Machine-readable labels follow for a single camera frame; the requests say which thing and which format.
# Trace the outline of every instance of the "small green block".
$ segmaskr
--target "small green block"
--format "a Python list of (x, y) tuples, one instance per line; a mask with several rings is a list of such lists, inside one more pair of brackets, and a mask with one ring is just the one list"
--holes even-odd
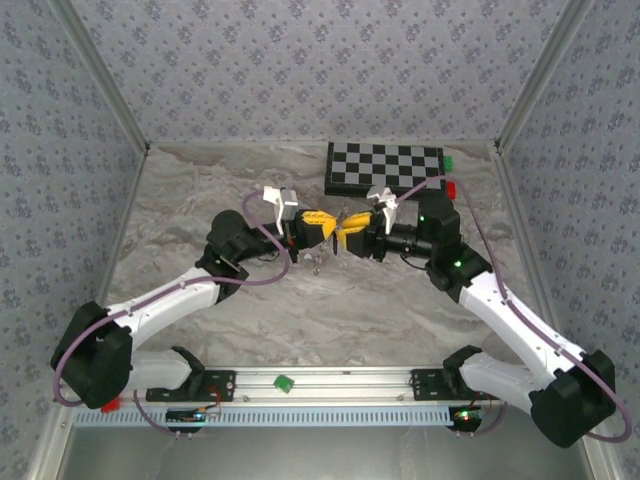
[(293, 388), (294, 383), (295, 382), (286, 375), (278, 375), (278, 378), (273, 382), (273, 385), (284, 393), (289, 393)]
[(445, 172), (453, 172), (453, 158), (449, 155), (444, 157), (444, 171)]

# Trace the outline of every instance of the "table surface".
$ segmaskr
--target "table surface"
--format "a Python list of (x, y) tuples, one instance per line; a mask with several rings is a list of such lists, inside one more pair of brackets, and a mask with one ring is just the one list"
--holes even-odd
[[(365, 201), (323, 195), (326, 145), (182, 146), (152, 149), (142, 172), (108, 303), (158, 287), (193, 266), (213, 217), (241, 210), (242, 198), (263, 185), (289, 187), (307, 207), (338, 215), (367, 210)], [(454, 174), (471, 192), (507, 283), (530, 295), (493, 165), (485, 147), (445, 148)], [(251, 209), (273, 221), (272, 206)], [(469, 210), (459, 199), (466, 241), (485, 253)], [(404, 203), (398, 222), (415, 223), (417, 205)], [(275, 275), (281, 261), (246, 262), (251, 279)], [(308, 251), (280, 282), (243, 287), (215, 307), (164, 329), (142, 348), (189, 349), (205, 365), (439, 365), (460, 347), (477, 345), (517, 362), (477, 317), (437, 291), (427, 276), (389, 255), (384, 262), (328, 243)]]

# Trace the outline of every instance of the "wall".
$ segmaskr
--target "wall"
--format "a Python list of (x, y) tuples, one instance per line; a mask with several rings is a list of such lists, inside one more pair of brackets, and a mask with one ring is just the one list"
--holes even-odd
[(105, 271), (138, 155), (45, 0), (0, 3), (0, 478), (21, 478), (52, 348)]
[(640, 6), (597, 1), (509, 152), (558, 313), (602, 348), (634, 414), (640, 478)]
[(74, 0), (152, 142), (493, 139), (563, 0)]

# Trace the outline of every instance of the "black and white checkerboard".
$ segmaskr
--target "black and white checkerboard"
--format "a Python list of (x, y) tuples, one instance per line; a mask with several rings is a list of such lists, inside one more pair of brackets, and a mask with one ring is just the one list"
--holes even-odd
[[(442, 148), (330, 142), (324, 193), (365, 197), (372, 185), (378, 185), (401, 195), (444, 171)], [(427, 189), (445, 191), (445, 185), (433, 180)]]

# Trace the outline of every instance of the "purple cable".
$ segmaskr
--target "purple cable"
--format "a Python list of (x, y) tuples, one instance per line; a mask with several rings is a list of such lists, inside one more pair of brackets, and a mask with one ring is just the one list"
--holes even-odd
[(149, 416), (147, 412), (144, 411), (142, 405), (140, 404), (140, 399), (138, 398), (138, 391), (133, 391), (133, 403), (135, 404), (138, 412), (144, 418), (144, 421), (149, 424), (151, 428), (153, 428), (156, 432), (160, 432), (163, 435), (168, 435), (170, 437), (178, 438), (213, 438), (215, 435), (205, 435), (203, 433), (198, 433), (198, 435), (192, 435), (184, 432), (172, 432), (167, 427), (163, 427), (162, 425), (158, 425), (152, 418)]
[(487, 428), (485, 428), (484, 430), (480, 430), (479, 432), (474, 432), (473, 436), (474, 437), (480, 437), (480, 436), (485, 435), (487, 433), (493, 432), (498, 427), (498, 425), (500, 425), (502, 423), (502, 420), (504, 419), (504, 417), (506, 417), (506, 415), (507, 415), (507, 407), (508, 406), (509, 406), (509, 404), (507, 402), (503, 402), (502, 403), (502, 407), (500, 407), (500, 412), (498, 413), (498, 416), (493, 421), (493, 423), (491, 425), (489, 425)]
[[(202, 277), (192, 278), (190, 280), (187, 280), (186, 282), (184, 282), (185, 285), (188, 286), (188, 285), (193, 285), (194, 283), (202, 283), (202, 282), (217, 282), (217, 283), (231, 283), (231, 284), (234, 284), (234, 285), (244, 285), (244, 286), (249, 286), (249, 287), (257, 287), (257, 286), (270, 285), (272, 283), (275, 283), (278, 280), (282, 279), (287, 274), (287, 272), (289, 271), (289, 268), (291, 267), (291, 257), (289, 257), (289, 252), (253, 216), (253, 214), (251, 212), (249, 212), (249, 209), (247, 208), (247, 204), (249, 203), (250, 200), (252, 200), (252, 199), (254, 199), (256, 197), (259, 197), (261, 195), (262, 195), (262, 192), (260, 190), (256, 190), (255, 192), (250, 193), (249, 195), (247, 195), (244, 198), (244, 200), (242, 200), (242, 211), (243, 211), (245, 217), (247, 218), (247, 220), (249, 220), (250, 223), (255, 225), (255, 227), (260, 231), (260, 233), (262, 233), (265, 237), (267, 237), (271, 241), (271, 243), (273, 243), (276, 246), (276, 248), (278, 249), (278, 251), (280, 252), (280, 255), (284, 259), (284, 267), (282, 268), (282, 271), (278, 275), (276, 275), (274, 277), (271, 277), (271, 278), (267, 278), (266, 280), (254, 280), (254, 281), (252, 281), (252, 280), (236, 280), (235, 278), (202, 276)], [(136, 305), (133, 305), (131, 307), (131, 312), (136, 312), (136, 311), (140, 310), (141, 308), (144, 308), (144, 307), (148, 306), (149, 304), (151, 304), (151, 303), (153, 303), (153, 302), (155, 302), (157, 300), (160, 300), (161, 298), (164, 298), (167, 295), (170, 295), (171, 293), (173, 293), (176, 290), (179, 290), (181, 288), (182, 287), (180, 285), (174, 285), (172, 287), (168, 287), (168, 288), (158, 292), (154, 296), (147, 298), (143, 302), (140, 302), (140, 303), (138, 303)], [(62, 379), (62, 372), (64, 370), (65, 365), (69, 361), (69, 358), (71, 358), (71, 355), (73, 355), (73, 352), (78, 348), (78, 346), (87, 337), (89, 337), (96, 330), (104, 327), (109, 322), (112, 322), (114, 320), (117, 320), (118, 318), (121, 318), (121, 317), (127, 315), (128, 313), (129, 312), (127, 312), (126, 310), (122, 310), (120, 312), (113, 313), (113, 314), (109, 315), (108, 317), (105, 317), (105, 318), (103, 318), (101, 320), (98, 320), (96, 323), (94, 323), (89, 328), (87, 328), (84, 332), (82, 332), (80, 335), (78, 335), (78, 337), (73, 342), (71, 342), (71, 345), (69, 345), (69, 348), (67, 348), (67, 350), (64, 352), (64, 354), (60, 358), (60, 361), (58, 362), (58, 366), (56, 367), (55, 375), (54, 375), (54, 378), (53, 378), (53, 395), (54, 395), (55, 399), (61, 405), (64, 405), (65, 407), (77, 407), (78, 405), (82, 405), (82, 401), (80, 401), (80, 400), (78, 400), (78, 401), (67, 400), (66, 398), (64, 398), (62, 396), (62, 392), (60, 391), (60, 381)]]
[[(631, 419), (631, 413), (629, 412), (629, 410), (625, 406), (625, 404), (622, 401), (622, 399), (618, 395), (616, 395), (616, 393), (609, 387), (609, 385), (607, 385), (604, 382), (604, 380), (602, 380), (590, 368), (588, 368), (586, 365), (584, 365), (584, 363), (582, 363), (582, 361), (580, 359), (576, 358), (571, 353), (565, 351), (559, 343), (557, 343), (552, 338), (548, 337), (542, 330), (540, 330), (509, 299), (509, 297), (507, 295), (506, 285), (505, 285), (504, 279), (502, 277), (502, 272), (500, 270), (500, 266), (498, 265), (498, 260), (497, 260), (497, 258), (495, 256), (495, 253), (494, 253), (493, 249), (489, 245), (489, 241), (487, 240), (487, 237), (486, 237), (486, 235), (484, 233), (484, 230), (480, 226), (480, 220), (478, 219), (478, 216), (476, 214), (475, 208), (473, 207), (473, 202), (471, 201), (471, 197), (469, 195), (469, 192), (467, 192), (467, 189), (464, 187), (464, 185), (456, 177), (454, 177), (452, 175), (438, 175), (436, 177), (429, 177), (428, 179), (424, 180), (423, 182), (421, 182), (418, 185), (416, 185), (415, 187), (413, 187), (411, 190), (409, 190), (404, 195), (401, 195), (399, 198), (397, 198), (396, 199), (396, 203), (403, 202), (404, 200), (409, 198), (411, 195), (416, 193), (418, 190), (420, 190), (423, 187), (425, 187), (427, 185), (427, 183), (429, 181), (431, 181), (431, 180), (446, 180), (446, 181), (449, 181), (449, 182), (455, 182), (458, 185), (458, 187), (460, 187), (460, 191), (462, 192), (462, 196), (467, 201), (467, 205), (469, 205), (469, 211), (471, 212), (471, 216), (473, 217), (473, 221), (475, 222), (476, 227), (478, 228), (478, 233), (480, 234), (480, 237), (482, 238), (482, 242), (484, 243), (484, 246), (487, 249), (487, 253), (489, 254), (489, 258), (491, 260), (491, 265), (493, 266), (493, 271), (494, 271), (494, 273), (496, 275), (496, 281), (498, 283), (498, 290), (500, 291), (500, 295), (502, 296), (502, 298), (505, 301), (505, 303), (509, 306), (511, 311), (514, 313), (514, 315), (516, 317), (518, 317), (518, 319), (520, 321), (522, 321), (522, 323), (524, 323), (533, 333), (538, 335), (538, 337), (540, 337), (540, 339), (542, 339), (545, 343), (547, 343), (551, 348), (553, 348), (555, 351), (559, 351), (560, 354), (562, 354), (566, 359), (571, 361), (576, 367), (578, 367), (580, 370), (582, 370), (591, 380), (593, 380), (595, 382), (596, 385), (598, 385), (602, 389), (602, 391), (604, 391), (604, 393), (607, 394), (607, 396), (613, 401), (613, 403), (615, 403), (616, 407), (618, 407), (618, 409), (620, 410), (620, 413), (622, 414), (622, 417), (624, 418), (624, 432), (621, 435), (618, 435), (616, 437), (605, 437), (605, 436), (599, 435), (597, 433), (588, 432), (587, 436), (591, 437), (591, 438), (593, 438), (595, 440), (599, 440), (601, 442), (608, 442), (608, 443), (622, 443), (622, 442), (628, 440), (631, 437), (631, 434), (633, 432), (633, 421)], [(497, 426), (496, 423), (499, 423), (498, 419), (496, 419), (496, 422), (494, 422), (494, 424), (491, 425), (491, 427), (489, 427), (489, 428), (491, 428), (493, 430), (493, 428), (495, 428)]]

